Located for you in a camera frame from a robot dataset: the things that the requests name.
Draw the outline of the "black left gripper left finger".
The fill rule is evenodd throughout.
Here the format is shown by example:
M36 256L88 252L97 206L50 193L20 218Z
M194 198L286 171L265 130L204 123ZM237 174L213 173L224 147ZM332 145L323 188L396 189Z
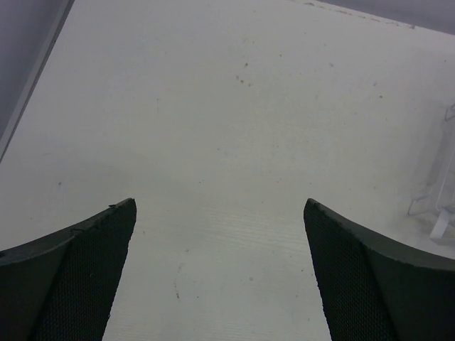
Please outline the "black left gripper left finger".
M1 251L1 339L101 340L136 220L128 198Z

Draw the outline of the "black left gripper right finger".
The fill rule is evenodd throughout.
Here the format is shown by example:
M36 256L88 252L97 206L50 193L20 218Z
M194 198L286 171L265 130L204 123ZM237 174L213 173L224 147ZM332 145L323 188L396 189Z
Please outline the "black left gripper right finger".
M314 199L303 209L332 340L453 340L454 260L354 223Z

